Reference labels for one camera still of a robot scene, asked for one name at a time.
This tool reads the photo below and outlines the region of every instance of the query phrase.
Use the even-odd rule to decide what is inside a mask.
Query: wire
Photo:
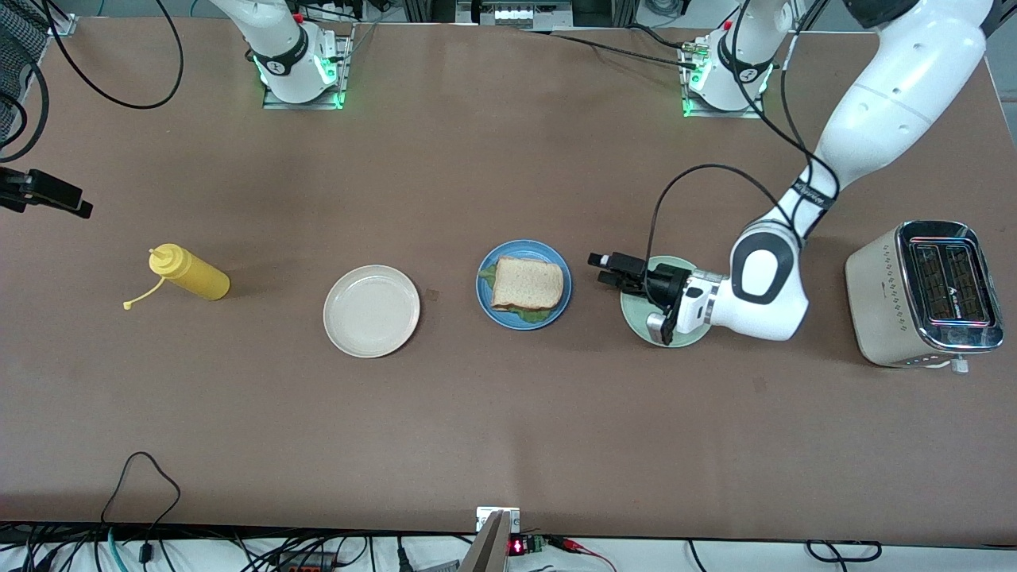
[[[720,20],[720,23],[718,23],[714,27],[717,28],[717,27],[720,27],[720,26],[724,25],[727,22],[727,20],[731,19],[731,16],[733,16],[735,14],[735,12],[738,11],[738,8],[739,8],[739,6],[735,6],[734,9],[731,10],[731,13],[727,14],[726,16],[724,16],[724,19]]]
[[[374,28],[377,27],[378,23],[380,23],[381,20],[383,20],[386,17],[388,17],[388,14],[385,12],[381,12],[378,14],[378,17],[371,22],[371,26],[367,28],[367,32],[364,33],[363,37],[361,37],[360,40],[357,40],[357,43],[353,45],[353,49],[350,50],[350,55],[348,56],[350,59],[353,58],[353,54],[357,53],[357,50],[360,49],[360,45],[363,44],[365,40],[367,40],[367,37],[370,36],[372,32],[374,32]]]
[[[17,111],[18,122],[20,123],[20,125],[17,126],[17,130],[14,131],[14,134],[0,141],[0,149],[3,149],[17,140],[17,137],[20,137],[21,133],[24,132],[24,128],[28,126],[28,112],[24,110],[24,106],[21,105],[21,102],[17,101],[17,98],[0,92],[0,99],[6,101],[11,107],[14,108],[15,111]]]
[[[692,538],[690,538],[690,539],[687,539],[685,541],[689,542],[689,550],[690,550],[690,552],[693,553],[693,560],[696,561],[696,566],[699,567],[700,572],[706,572],[706,567],[703,566],[703,561],[701,561],[699,559],[699,553],[696,552],[696,544],[693,542]]]
[[[801,36],[801,31],[804,30],[805,27],[807,27],[809,25],[811,25],[811,24],[809,24],[810,18],[813,18],[813,21],[815,22],[814,13],[818,16],[819,12],[822,12],[823,8],[828,3],[829,3],[829,0],[816,0],[809,7],[809,10],[806,10],[805,13],[802,14],[801,20],[798,22],[798,26],[795,28],[794,35],[791,37],[791,44],[787,48],[787,57],[784,58],[784,65],[781,66],[781,69],[780,69],[780,105],[781,105],[781,108],[784,111],[784,119],[787,121],[787,125],[791,129],[791,134],[794,136],[794,140],[797,141],[797,144],[799,146],[801,146],[801,147],[804,147],[804,145],[805,145],[804,144],[804,139],[802,139],[801,133],[798,131],[798,126],[794,123],[794,117],[791,116],[791,109],[790,109],[790,107],[788,106],[788,103],[787,103],[787,71],[791,67],[791,58],[794,56],[794,49],[795,49],[795,47],[798,44],[798,37]],[[814,174],[814,170],[812,168],[812,165],[810,165],[810,167],[809,167],[809,175],[807,175],[806,180],[805,180],[805,186],[812,186],[812,184],[813,184],[813,174]],[[794,203],[794,208],[791,209],[791,220],[792,221],[797,218],[797,216],[798,216],[798,207],[801,206],[802,201],[803,199],[799,196],[798,199]],[[805,236],[807,237],[807,235],[811,232],[812,232],[812,229],[807,229],[805,231]]]
[[[166,11],[166,6],[163,5],[163,0],[156,0],[156,4],[159,5],[159,9],[162,10],[163,16],[166,18],[166,21],[170,24],[170,31],[173,32],[173,40],[177,43],[177,54],[180,62],[177,68],[177,77],[173,81],[173,88],[170,89],[170,93],[167,94],[165,98],[152,104],[134,104],[125,102],[123,100],[117,99],[107,94],[105,91],[103,91],[102,88],[100,88],[92,79],[89,79],[88,76],[85,75],[83,71],[81,71],[81,68],[78,67],[77,62],[75,62],[74,59],[70,57],[70,54],[67,52],[67,48],[63,44],[63,40],[60,39],[60,35],[57,33],[57,22],[56,20],[53,19],[53,12],[50,11],[50,6],[52,5],[56,7],[56,5],[53,4],[53,0],[43,0],[43,7],[45,8],[44,11],[46,12],[46,19],[49,21],[50,32],[53,33],[53,40],[56,41],[57,48],[60,49],[60,53],[63,54],[64,58],[67,60],[67,63],[70,65],[71,69],[74,70],[74,73],[77,73],[77,76],[80,77],[82,81],[84,81],[89,88],[93,89],[93,91],[95,91],[100,96],[103,96],[107,100],[117,105],[126,107],[128,109],[156,109],[157,107],[162,107],[166,105],[167,102],[172,100],[173,96],[177,94],[177,90],[180,89],[180,82],[183,80],[184,77],[184,47],[183,44],[180,42],[180,34],[177,33],[177,26],[176,24],[173,23],[173,17],[170,16],[170,13],[168,11]]]
[[[127,457],[126,461],[124,461],[124,466],[120,470],[120,478],[117,479],[117,485],[113,490],[113,494],[110,495],[109,500],[106,501],[106,505],[103,507],[103,512],[99,514],[99,522],[100,524],[106,524],[106,511],[110,509],[110,505],[113,504],[113,500],[117,498],[117,494],[120,492],[120,488],[124,483],[124,478],[127,476],[127,469],[130,467],[130,462],[134,459],[134,457],[137,456],[141,456],[148,459],[148,461],[152,462],[152,466],[156,468],[156,471],[159,473],[159,475],[162,476],[163,479],[165,479],[167,482],[169,482],[177,494],[176,497],[173,499],[173,502],[170,503],[170,506],[167,507],[166,510],[164,510],[163,513],[160,514],[159,517],[156,518],[156,520],[154,520],[152,524],[148,525],[148,528],[144,531],[144,545],[148,546],[148,540],[152,539],[152,533],[156,529],[156,526],[158,526],[160,521],[162,521],[163,518],[165,518],[166,515],[169,514],[170,511],[172,511],[177,506],[177,503],[180,502],[181,492],[180,492],[180,485],[177,484],[177,481],[173,480],[173,477],[167,474],[165,470],[163,470],[163,467],[159,465],[159,461],[157,461],[156,458],[153,457],[152,454],[148,453],[147,451],[135,451],[131,453],[130,456]],[[113,527],[110,527],[109,530],[109,542],[110,542],[110,551],[114,552],[116,549],[116,545],[113,544]],[[169,563],[169,556],[166,552],[166,547],[165,545],[163,545],[162,540],[160,540],[160,547],[163,550],[163,556],[166,557],[167,563]],[[114,552],[114,561],[117,562],[117,566],[121,569],[120,572],[127,572],[126,570],[123,569],[123,563],[119,560],[119,556],[116,554],[116,552]],[[97,565],[99,563],[98,542],[96,548],[96,563]],[[143,561],[141,563],[141,568],[142,570],[147,571],[148,563],[146,561]]]
[[[148,453],[147,451],[135,451],[135,452],[131,453],[130,456],[127,457],[126,461],[124,461],[124,466],[120,470],[120,478],[117,480],[117,485],[113,490],[113,494],[110,495],[109,500],[106,501],[106,505],[103,506],[103,512],[101,512],[99,514],[99,522],[100,522],[100,524],[107,524],[107,521],[106,521],[106,511],[110,510],[110,505],[113,504],[113,500],[116,499],[117,498],[117,494],[120,493],[120,488],[123,487],[123,483],[124,483],[124,477],[127,476],[127,469],[130,468],[130,462],[134,459],[134,457],[138,457],[138,456],[144,457],[144,458],[148,459],[148,461],[152,462],[152,466],[156,468],[156,472],[158,472],[159,475],[162,476],[164,480],[166,480],[167,482],[169,482],[170,485],[173,487],[173,490],[176,491],[176,493],[177,493],[176,498],[173,499],[173,502],[170,503],[170,506],[167,507],[166,510],[163,511],[163,514],[159,515],[159,518],[157,518],[155,521],[153,521],[152,525],[148,526],[148,531],[146,532],[146,534],[147,534],[147,533],[151,533],[152,530],[156,527],[156,525],[158,525],[159,522],[161,520],[163,520],[163,518],[167,514],[169,514],[170,511],[174,509],[174,507],[177,506],[177,503],[180,502],[180,485],[177,484],[176,480],[173,480],[172,476],[166,474],[166,471],[163,470],[163,467],[161,467],[159,465],[159,461],[157,461],[156,458],[153,457],[152,454]]]
[[[296,5],[298,5],[298,6],[300,6],[300,7],[302,7],[304,10],[307,10],[309,8],[311,10],[317,10],[317,11],[321,12],[322,14],[332,14],[332,15],[335,15],[335,16],[347,17],[347,18],[350,18],[350,19],[356,20],[356,21],[363,21],[361,18],[358,18],[354,14],[348,14],[346,12],[336,12],[334,10],[326,10],[326,9],[320,7],[320,6],[315,6],[315,5],[313,5],[313,4],[311,4],[310,2],[307,2],[307,1],[295,0],[293,3],[296,4]]]
[[[675,43],[675,42],[668,42],[667,40],[664,40],[663,38],[661,38],[659,34],[657,34],[656,32],[654,32],[653,28],[647,27],[647,26],[645,26],[645,25],[643,25],[643,24],[641,24],[639,22],[633,22],[633,23],[626,25],[625,27],[629,28],[629,30],[642,30],[643,32],[649,34],[650,38],[653,38],[653,40],[655,42],[657,42],[658,44],[662,44],[664,46],[667,46],[668,48],[673,48],[675,50],[680,50],[681,49],[681,42],[677,42],[677,43]]]
[[[847,572],[847,565],[850,564],[864,564],[866,562],[873,562],[883,556],[883,545],[880,542],[852,542],[854,545],[863,547],[875,547],[876,552],[870,556],[863,557],[844,557],[841,556],[840,552],[831,542],[827,540],[805,540],[805,550],[809,552],[809,556],[815,558],[820,562],[825,562],[827,564],[839,564],[841,572]],[[823,545],[833,554],[833,558],[820,556],[816,554],[813,550],[813,545]]]
[[[577,42],[579,44],[586,44],[587,46],[592,46],[594,48],[600,48],[601,50],[607,50],[609,52],[615,52],[633,58],[640,58],[649,61],[655,61],[660,63],[666,63],[668,65],[675,65],[678,67],[684,67],[686,69],[695,69],[696,64],[691,62],[682,62],[678,60],[669,60],[666,58],[658,58],[657,56],[649,56],[647,54],[640,54],[638,52],[630,52],[629,50],[622,50],[621,48],[615,48],[613,46],[607,46],[597,42],[591,42],[589,40],[583,40],[581,38],[574,38],[572,36],[555,36],[551,35],[551,38],[560,38],[561,40],[567,40],[570,42]]]
[[[584,548],[583,551],[584,552],[582,552],[580,554],[585,554],[587,556],[592,556],[594,558],[599,558],[600,560],[603,560],[605,564],[607,564],[608,566],[611,567],[611,572],[618,572],[618,569],[614,567],[614,563],[612,563],[610,560],[607,560],[606,558],[604,558],[604,557],[600,556],[599,554],[591,551],[590,549]]]
[[[343,548],[343,542],[345,542],[347,538],[349,538],[349,536],[344,536],[343,539],[339,541],[339,548],[336,549],[336,568],[346,568],[347,566],[350,566],[351,564],[354,564],[355,562],[360,560],[361,557],[363,557],[364,554],[367,553],[368,536],[364,536],[364,548],[360,549],[360,552],[357,554],[357,556],[353,557],[353,560],[349,562],[339,562],[339,549]]]
[[[35,6],[36,9],[39,10],[40,12],[45,12],[46,11],[46,10],[43,9],[42,6],[39,5],[39,2],[36,2],[36,0],[28,0],[28,2],[32,2],[32,5]],[[63,11],[63,9],[61,9],[58,4],[54,3],[53,7],[56,8],[57,13],[60,14],[61,16],[63,16],[64,19],[68,19],[67,18],[67,12]]]
[[[678,173],[676,177],[674,177],[673,179],[671,179],[669,183],[667,183],[667,186],[664,187],[664,190],[661,191],[660,197],[657,198],[657,204],[653,208],[653,218],[650,219],[650,235],[646,240],[646,268],[643,271],[643,291],[646,292],[647,299],[650,300],[651,303],[653,303],[660,309],[664,310],[664,312],[667,314],[669,314],[672,310],[676,309],[678,307],[678,304],[665,306],[664,304],[657,302],[656,300],[653,299],[652,294],[650,294],[650,288],[648,287],[647,284],[648,277],[650,274],[650,256],[653,253],[653,237],[654,234],[656,234],[657,232],[657,215],[660,213],[660,205],[664,202],[664,197],[667,196],[667,193],[670,192],[674,184],[677,183],[682,178],[684,178],[686,175],[703,169],[721,169],[739,175],[741,178],[751,182],[757,189],[759,189],[759,191],[762,192],[778,211],[780,211],[780,214],[784,216],[784,219],[788,221],[788,224],[790,224],[790,218],[788,218],[787,213],[784,212],[784,209],[780,207],[777,197],[774,196],[773,193],[770,192],[770,190],[763,183],[758,181],[755,177],[753,177],[749,173],[742,171],[741,169],[738,169],[737,167],[731,167],[730,165],[724,165],[722,163],[704,163],[702,165],[696,165],[695,167],[690,167],[684,171]]]
[[[124,566],[124,561],[120,558],[120,551],[117,549],[117,544],[113,541],[112,526],[106,532],[106,541],[110,545],[110,554],[113,555],[113,562],[116,563],[117,568],[120,569],[120,572],[127,572],[127,567]]]
[[[170,567],[170,572],[177,572],[177,567],[173,566],[173,559],[170,558],[170,553],[166,551],[166,542],[163,541],[163,535],[156,533],[156,539],[159,541],[159,549],[163,552],[163,558],[166,560],[166,565]],[[148,563],[142,562],[141,568],[144,570],[148,569]]]
[[[237,539],[237,544],[240,545],[240,550],[244,551],[244,556],[247,557],[247,564],[252,564],[253,561],[251,560],[251,553],[247,550],[247,545],[244,544],[243,538],[241,538],[240,534],[237,533],[236,528],[233,529],[233,536]]]
[[[39,122],[36,123],[36,130],[33,131],[27,142],[24,144],[24,147],[11,155],[8,155],[7,157],[0,157],[0,163],[9,163],[15,159],[24,157],[34,147],[36,147],[36,144],[39,142],[39,137],[43,136],[43,130],[46,129],[46,121],[50,117],[50,89],[46,84],[46,78],[43,77],[43,70],[39,68],[39,64],[36,62],[36,59],[32,57],[32,54],[29,54],[23,46],[21,46],[21,43],[18,42],[16,38],[11,36],[11,33],[7,31],[7,26],[0,25],[0,35],[4,36],[8,40],[7,44],[17,53],[17,55],[21,56],[21,59],[23,59],[28,64],[28,67],[32,68],[32,73],[39,81],[39,97],[42,100],[42,105],[39,111]]]
[[[752,0],[744,0],[744,3],[741,5],[741,12],[738,14],[737,21],[735,21],[735,23],[734,23],[734,30],[733,30],[734,36],[731,38],[731,53],[732,54],[737,54],[738,53],[738,48],[737,48],[737,46],[738,46],[738,33],[741,31],[741,22],[742,22],[742,20],[745,17],[745,12],[749,9],[750,2],[752,2]],[[822,159],[820,159],[819,157],[817,157],[816,154],[813,153],[812,151],[810,151],[809,148],[806,148],[804,145],[800,145],[795,139],[792,139],[791,137],[789,137],[787,135],[787,133],[785,133],[784,131],[782,131],[780,129],[780,127],[778,127],[777,125],[775,125],[773,123],[773,121],[771,121],[770,118],[767,117],[765,113],[763,113],[763,110],[760,109],[759,106],[756,105],[756,101],[753,99],[752,96],[749,95],[749,92],[745,90],[744,83],[740,79],[741,69],[739,69],[739,63],[740,62],[738,61],[738,59],[736,57],[732,57],[731,58],[731,66],[733,68],[731,70],[731,73],[734,74],[734,82],[735,82],[735,84],[737,84],[738,90],[741,92],[741,96],[745,99],[745,102],[749,103],[749,106],[752,108],[752,110],[754,112],[756,112],[757,115],[759,115],[760,119],[763,120],[763,122],[767,125],[767,127],[769,127],[774,133],[776,133],[777,135],[779,135],[782,139],[784,139],[785,141],[787,141],[788,144],[790,144],[792,147],[794,147],[795,149],[797,149],[798,151],[800,151],[805,156],[806,162],[809,163],[810,182],[812,181],[812,175],[811,175],[811,173],[812,173],[812,169],[813,169],[813,167],[812,167],[812,162],[813,161],[815,161],[817,164],[819,164],[824,169],[826,169],[826,171],[828,173],[830,173],[830,176],[834,180],[834,193],[833,193],[832,198],[834,201],[836,201],[837,196],[840,194],[840,179],[837,177],[837,173],[835,173],[834,170],[825,161],[823,161]],[[802,201],[803,201],[803,198],[799,194],[798,195],[798,202],[795,204],[794,208],[792,209],[792,213],[796,212],[798,205],[800,205]],[[794,235],[798,239],[798,246],[799,247],[801,246],[802,241],[804,239],[809,238],[809,235],[812,233],[813,229],[816,227],[816,224],[822,218],[823,218],[823,215],[821,213],[820,216],[819,216],[819,218],[817,219],[816,223],[813,223],[813,225],[809,229],[806,229],[805,232],[802,233],[801,235],[798,234],[798,231],[795,228],[794,220],[793,219],[788,219],[788,222],[791,225],[791,231],[794,233]]]

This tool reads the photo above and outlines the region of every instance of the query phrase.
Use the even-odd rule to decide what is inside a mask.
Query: brown table
[[[793,340],[716,329],[661,351],[587,253],[639,254],[661,187],[697,163],[785,188],[802,160],[761,122],[682,118],[673,68],[454,25],[378,26],[341,112],[262,111],[230,22],[178,25],[183,87],[155,111],[45,59],[50,126],[18,165],[80,185],[96,211],[0,213],[0,518],[96,520],[145,449],[183,488],[177,522],[469,530],[477,505],[502,504],[571,534],[1017,540],[1012,344],[966,378],[875,367],[842,270],[903,220],[959,219],[1017,307],[1015,154],[984,66],[816,232]],[[176,65],[164,26],[88,19],[68,44],[109,91],[155,101]],[[588,37],[668,55],[637,33]],[[798,48],[791,105],[815,141],[876,41]],[[719,172],[668,201],[659,252],[715,271],[766,209]],[[521,237],[575,278],[567,311],[532,333],[474,294],[484,254]],[[229,296],[168,287],[120,309],[155,282],[145,249],[165,241],[228,272]],[[402,350],[363,360],[328,342],[321,304],[372,263],[412,277],[423,317]],[[121,520],[171,498],[142,464],[124,494]]]

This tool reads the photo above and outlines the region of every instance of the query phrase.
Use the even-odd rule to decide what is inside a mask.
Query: mounting plate
[[[752,107],[745,107],[744,109],[735,111],[717,109],[706,103],[706,101],[704,101],[698,93],[690,89],[690,85],[700,85],[706,81],[706,76],[711,71],[711,64],[707,38],[697,38],[695,44],[689,44],[689,46],[695,47],[695,49],[677,50],[679,61],[696,64],[696,69],[685,69],[684,67],[678,68],[678,78],[681,82],[681,114],[684,117],[733,117],[738,119],[759,119],[759,114],[756,113]],[[771,65],[770,69],[767,70],[766,77],[763,79],[763,84],[760,87],[760,95],[756,98],[756,107],[763,111],[763,113],[766,113],[766,108],[763,103],[763,94],[766,93],[767,81],[769,80],[770,73],[773,72],[773,69],[774,66]]]
[[[477,507],[477,532],[480,532],[487,522],[487,517],[494,511],[508,511],[512,515],[511,532],[514,534],[519,532],[519,507]]]
[[[53,22],[56,24],[55,27],[57,28],[57,34],[60,36],[60,38],[66,38],[68,36],[72,36],[74,34],[74,31],[77,30],[77,20],[81,18],[77,17],[73,13],[67,14],[67,17],[64,18],[56,10],[54,10],[52,13],[53,13]],[[53,37],[52,30],[47,30],[46,34],[51,38]]]

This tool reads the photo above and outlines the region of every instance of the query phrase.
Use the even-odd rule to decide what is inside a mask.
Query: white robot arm
[[[336,34],[297,23],[285,0],[211,0],[251,47],[261,81],[287,103],[305,103],[337,82]]]
[[[979,26],[992,0],[845,0],[845,5],[862,25],[876,27],[880,48],[834,110],[815,154],[836,173],[840,187],[895,161],[946,110],[984,53]],[[757,13],[755,19],[765,16]],[[739,37],[739,54],[741,42]],[[771,58],[772,53],[756,53],[745,63]],[[752,80],[742,78],[744,83]],[[740,107],[746,107],[740,91],[738,95]],[[833,206],[838,191],[834,176],[812,161],[779,201],[780,209],[742,231],[731,251],[728,276],[665,268],[663,274],[648,272],[633,280],[623,275],[637,266],[634,261],[642,261],[615,254],[596,262],[591,255],[590,263],[610,271],[601,273],[602,282],[646,290],[660,302],[664,312],[647,323],[658,342],[669,343],[674,330],[689,333],[703,324],[787,340],[809,307],[799,274],[801,240]]]

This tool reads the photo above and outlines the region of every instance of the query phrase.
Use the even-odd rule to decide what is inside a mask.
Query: mustard bottle
[[[230,277],[176,244],[163,244],[149,249],[148,268],[159,275],[159,283],[144,294],[124,302],[124,309],[130,309],[134,302],[148,297],[167,280],[206,300],[218,300],[230,290]]]

